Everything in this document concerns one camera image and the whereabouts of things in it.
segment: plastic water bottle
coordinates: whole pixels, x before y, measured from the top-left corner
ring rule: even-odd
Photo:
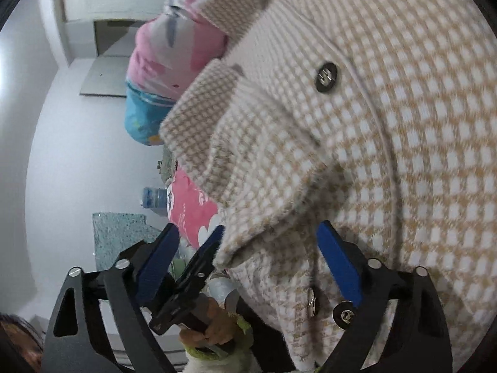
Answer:
[[[142,206],[145,209],[166,208],[167,189],[149,187],[143,188]]]

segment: metal screw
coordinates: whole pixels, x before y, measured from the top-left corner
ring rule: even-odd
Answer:
[[[130,264],[129,260],[119,260],[116,262],[116,268],[118,269],[126,269]]]
[[[354,318],[354,312],[352,310],[344,310],[340,315],[344,323],[350,324],[352,322],[352,318]]]
[[[416,268],[416,273],[419,275],[419,276],[422,276],[423,278],[425,276],[428,276],[428,271],[426,270],[426,268],[423,268],[422,266],[418,266]]]
[[[76,276],[78,276],[79,274],[81,273],[81,268],[79,268],[78,266],[75,266],[74,268],[71,268],[69,269],[69,273],[68,275],[72,278],[75,278]]]
[[[368,266],[372,269],[379,269],[381,268],[381,261],[377,260],[376,258],[369,258]]]

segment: checkered fabric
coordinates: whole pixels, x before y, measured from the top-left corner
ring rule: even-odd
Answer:
[[[271,0],[262,11],[255,0],[213,0],[204,9],[237,43],[184,94],[162,138],[226,211],[217,265],[282,331],[296,367],[312,369],[343,332],[331,316],[342,298],[316,247],[328,219],[366,256],[428,268],[459,369],[497,312],[497,39],[474,2]],[[339,79],[320,94],[325,62]],[[312,282],[322,298],[310,319]]]

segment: blue fabric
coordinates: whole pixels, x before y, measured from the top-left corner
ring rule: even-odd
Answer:
[[[325,223],[319,225],[316,233],[317,245],[322,256],[325,257],[340,293],[345,300],[351,301],[354,307],[358,307],[362,301],[361,279],[338,242],[341,238],[335,237]]]
[[[176,101],[143,92],[130,81],[126,85],[126,131],[139,143],[161,145],[159,127]]]

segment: human hair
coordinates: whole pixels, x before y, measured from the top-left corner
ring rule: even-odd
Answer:
[[[43,340],[31,324],[16,315],[0,313],[0,371],[2,373],[36,373],[22,354],[22,349],[14,344],[5,327],[13,325],[27,334],[43,352]]]

